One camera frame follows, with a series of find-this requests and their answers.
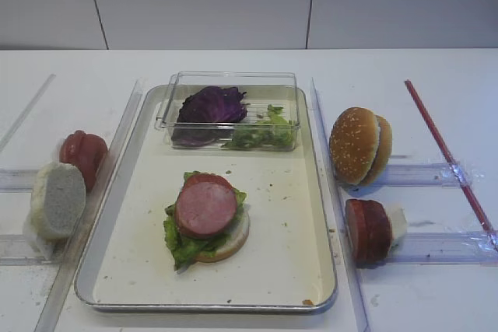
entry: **red cabbage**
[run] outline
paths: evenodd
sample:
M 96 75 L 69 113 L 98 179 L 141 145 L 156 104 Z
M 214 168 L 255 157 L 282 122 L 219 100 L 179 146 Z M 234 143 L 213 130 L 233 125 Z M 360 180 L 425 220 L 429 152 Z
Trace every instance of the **red cabbage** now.
M 237 123 L 247 116 L 247 109 L 240 101 L 245 93 L 237 87 L 222 89 L 207 86 L 198 93 L 189 96 L 183 103 L 178 115 L 178 123 Z M 228 136 L 226 130 L 208 130 L 193 128 L 176 128 L 171 140 L 177 145 L 199 147 Z

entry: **white tray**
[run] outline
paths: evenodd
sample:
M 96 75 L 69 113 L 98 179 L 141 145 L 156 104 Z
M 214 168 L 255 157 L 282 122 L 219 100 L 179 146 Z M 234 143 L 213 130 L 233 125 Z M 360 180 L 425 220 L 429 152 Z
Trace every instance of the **white tray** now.
M 292 152 L 242 152 L 164 144 L 154 124 L 166 88 L 146 97 L 86 244 L 76 295 L 114 312 L 313 313 L 330 307 L 335 265 L 303 92 Z M 229 259 L 178 274 L 164 242 L 164 208 L 175 201 L 183 173 L 193 170 L 223 175 L 247 192 L 251 232 Z

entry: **sesame seed bun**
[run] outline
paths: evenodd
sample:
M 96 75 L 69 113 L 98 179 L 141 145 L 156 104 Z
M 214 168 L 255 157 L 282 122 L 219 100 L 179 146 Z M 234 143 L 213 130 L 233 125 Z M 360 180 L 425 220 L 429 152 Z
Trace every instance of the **sesame seed bun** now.
M 391 125 L 371 110 L 346 109 L 334 123 L 329 148 L 339 180 L 367 185 L 381 174 L 391 156 Z

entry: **bottom bun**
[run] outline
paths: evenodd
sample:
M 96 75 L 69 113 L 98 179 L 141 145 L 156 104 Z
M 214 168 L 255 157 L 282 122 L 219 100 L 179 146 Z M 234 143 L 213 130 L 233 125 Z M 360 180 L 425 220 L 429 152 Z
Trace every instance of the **bottom bun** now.
M 199 253 L 195 258 L 198 262 L 218 262 L 219 260 L 225 260 L 228 257 L 233 256 L 246 242 L 249 236 L 249 228 L 251 227 L 251 220 L 249 219 L 249 214 L 244 210 L 244 213 L 240 217 L 239 222 L 230 227 L 228 234 L 230 237 L 226 243 L 218 248 L 215 255 L 209 255 L 206 253 Z

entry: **white wall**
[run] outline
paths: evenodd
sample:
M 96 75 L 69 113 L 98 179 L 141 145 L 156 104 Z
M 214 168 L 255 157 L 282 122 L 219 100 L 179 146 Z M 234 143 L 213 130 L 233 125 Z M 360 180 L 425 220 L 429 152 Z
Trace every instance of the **white wall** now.
M 97 0 L 110 48 L 305 48 L 310 0 Z
M 112 49 L 498 47 L 498 0 L 96 3 Z M 0 49 L 105 47 L 93 0 L 0 0 Z
M 105 48 L 93 0 L 0 0 L 0 49 Z
M 308 47 L 498 47 L 498 0 L 313 0 Z

